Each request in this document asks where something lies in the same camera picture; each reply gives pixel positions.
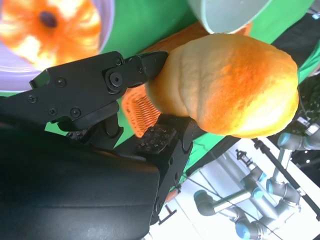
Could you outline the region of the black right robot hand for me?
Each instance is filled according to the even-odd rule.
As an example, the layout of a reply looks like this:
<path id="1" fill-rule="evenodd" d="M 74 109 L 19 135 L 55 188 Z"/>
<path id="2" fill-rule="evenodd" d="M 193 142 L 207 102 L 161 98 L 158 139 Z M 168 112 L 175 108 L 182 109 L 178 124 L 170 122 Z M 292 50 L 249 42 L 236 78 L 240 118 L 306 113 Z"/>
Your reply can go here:
<path id="1" fill-rule="evenodd" d="M 193 148 L 195 122 L 161 114 L 137 143 L 118 99 L 152 81 L 166 51 L 112 51 L 45 69 L 31 90 L 0 100 L 0 237 L 139 240 L 159 220 Z"/>

